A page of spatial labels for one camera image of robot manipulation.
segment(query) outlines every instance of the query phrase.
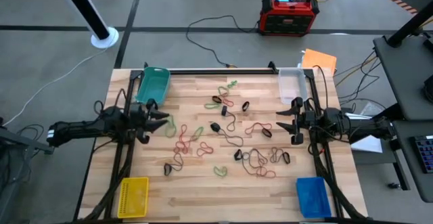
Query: blue plastic bin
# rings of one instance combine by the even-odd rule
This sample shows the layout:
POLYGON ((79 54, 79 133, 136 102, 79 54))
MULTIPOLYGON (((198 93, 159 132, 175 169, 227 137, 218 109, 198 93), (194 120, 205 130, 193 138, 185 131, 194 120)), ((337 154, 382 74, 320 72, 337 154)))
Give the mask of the blue plastic bin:
POLYGON ((144 69, 144 79, 135 99, 141 104, 154 99, 161 106, 164 104, 169 87, 170 71, 165 68, 147 67, 144 69))
POLYGON ((305 218, 331 217, 331 207, 322 177, 298 178, 296 190, 300 211, 305 218))

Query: white pole base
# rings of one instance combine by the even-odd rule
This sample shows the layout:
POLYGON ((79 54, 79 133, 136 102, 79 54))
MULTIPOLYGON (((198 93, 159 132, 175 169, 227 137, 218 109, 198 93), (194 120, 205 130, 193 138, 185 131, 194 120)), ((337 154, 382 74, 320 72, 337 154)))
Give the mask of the white pole base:
POLYGON ((103 40, 99 40, 95 35, 92 35, 90 38, 92 45, 99 49, 107 49, 116 44, 117 40, 119 40, 119 32, 112 27, 108 27, 108 32, 110 33, 110 36, 103 40))

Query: keyboard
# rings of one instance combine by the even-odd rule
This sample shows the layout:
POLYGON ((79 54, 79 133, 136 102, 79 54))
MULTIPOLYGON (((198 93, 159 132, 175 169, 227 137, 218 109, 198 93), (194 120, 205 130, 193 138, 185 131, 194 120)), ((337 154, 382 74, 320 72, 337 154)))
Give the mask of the keyboard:
POLYGON ((415 154, 424 173, 433 173, 433 135, 412 138, 415 154))

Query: orange paper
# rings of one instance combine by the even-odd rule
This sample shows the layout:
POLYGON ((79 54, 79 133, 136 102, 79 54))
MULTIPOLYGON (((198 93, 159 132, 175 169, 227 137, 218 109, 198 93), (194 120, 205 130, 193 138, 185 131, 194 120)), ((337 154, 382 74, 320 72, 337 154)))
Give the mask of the orange paper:
POLYGON ((302 61, 302 67, 312 68, 316 65, 320 66, 321 68, 329 68, 333 76, 334 72, 336 71, 337 58, 332 55, 313 51, 312 49, 307 49, 305 51, 304 60, 302 61))

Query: black pole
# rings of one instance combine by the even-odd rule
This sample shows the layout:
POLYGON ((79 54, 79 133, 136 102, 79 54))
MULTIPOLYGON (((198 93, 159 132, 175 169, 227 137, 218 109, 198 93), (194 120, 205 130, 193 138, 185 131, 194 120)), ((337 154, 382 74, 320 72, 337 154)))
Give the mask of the black pole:
POLYGON ((431 1, 425 8, 423 8, 417 15, 415 15, 410 21, 408 21, 403 27, 401 27, 395 34, 393 34, 387 43, 391 47, 398 47, 408 35, 421 26, 433 16, 433 1, 431 1))
POLYGON ((106 24, 96 11, 91 0, 71 0, 71 2, 86 20, 89 29, 99 40, 107 39, 110 36, 106 24))

